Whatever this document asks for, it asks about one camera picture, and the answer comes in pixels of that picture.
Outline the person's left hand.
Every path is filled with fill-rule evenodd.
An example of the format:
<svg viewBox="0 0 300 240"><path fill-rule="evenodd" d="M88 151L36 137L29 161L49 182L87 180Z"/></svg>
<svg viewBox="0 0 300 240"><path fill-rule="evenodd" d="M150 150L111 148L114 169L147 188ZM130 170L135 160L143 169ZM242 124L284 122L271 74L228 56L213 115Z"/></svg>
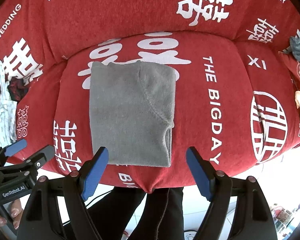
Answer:
<svg viewBox="0 0 300 240"><path fill-rule="evenodd" d="M21 217L23 215L23 207L21 205L20 199L14 200L10 205L10 210L7 211L4 209L4 212L9 213L9 215L4 214L3 216L0 214L0 228L7 225L8 219L12 219L12 224L15 230L19 229Z"/></svg>

